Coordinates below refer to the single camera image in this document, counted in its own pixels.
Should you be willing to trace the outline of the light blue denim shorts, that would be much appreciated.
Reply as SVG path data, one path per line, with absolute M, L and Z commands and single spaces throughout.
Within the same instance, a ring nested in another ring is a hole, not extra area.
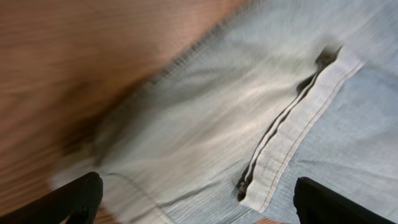
M 121 223 L 298 223 L 299 177 L 397 221 L 397 2 L 251 1 L 131 94 L 52 187 Z

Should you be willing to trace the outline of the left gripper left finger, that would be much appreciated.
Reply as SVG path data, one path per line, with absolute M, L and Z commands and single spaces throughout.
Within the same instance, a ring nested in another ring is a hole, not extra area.
M 1 224 L 92 224 L 103 198 L 103 180 L 89 172 L 1 217 Z

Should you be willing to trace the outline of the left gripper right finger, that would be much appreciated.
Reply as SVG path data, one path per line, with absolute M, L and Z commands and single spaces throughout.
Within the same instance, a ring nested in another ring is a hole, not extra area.
M 293 201 L 301 224 L 394 224 L 308 177 L 297 179 Z

